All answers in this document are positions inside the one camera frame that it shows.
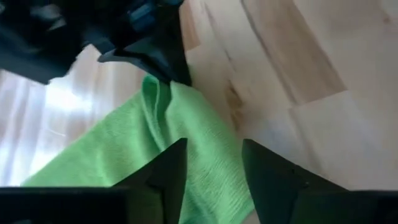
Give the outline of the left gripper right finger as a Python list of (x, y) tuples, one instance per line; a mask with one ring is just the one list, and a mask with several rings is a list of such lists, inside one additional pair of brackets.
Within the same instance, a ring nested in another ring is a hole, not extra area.
[(261, 223), (397, 223), (397, 192), (347, 190), (253, 141), (244, 172)]

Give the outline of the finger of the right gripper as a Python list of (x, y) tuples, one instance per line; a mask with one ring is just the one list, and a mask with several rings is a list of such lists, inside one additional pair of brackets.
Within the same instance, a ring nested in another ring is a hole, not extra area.
[(154, 50), (149, 57), (157, 67), (153, 76), (164, 83), (174, 81), (190, 85), (192, 79), (185, 57), (178, 6), (158, 8), (150, 40)]
[(155, 76), (162, 82), (169, 82), (170, 78), (160, 69), (160, 67), (145, 54), (132, 53), (123, 49), (114, 49), (105, 54), (101, 54), (98, 58), (101, 63), (105, 62), (126, 62), (131, 63), (150, 75)]

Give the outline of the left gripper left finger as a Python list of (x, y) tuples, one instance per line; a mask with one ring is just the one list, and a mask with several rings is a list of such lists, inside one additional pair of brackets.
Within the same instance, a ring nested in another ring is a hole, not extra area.
[(4, 187), (1, 223), (178, 223), (187, 139), (112, 187)]

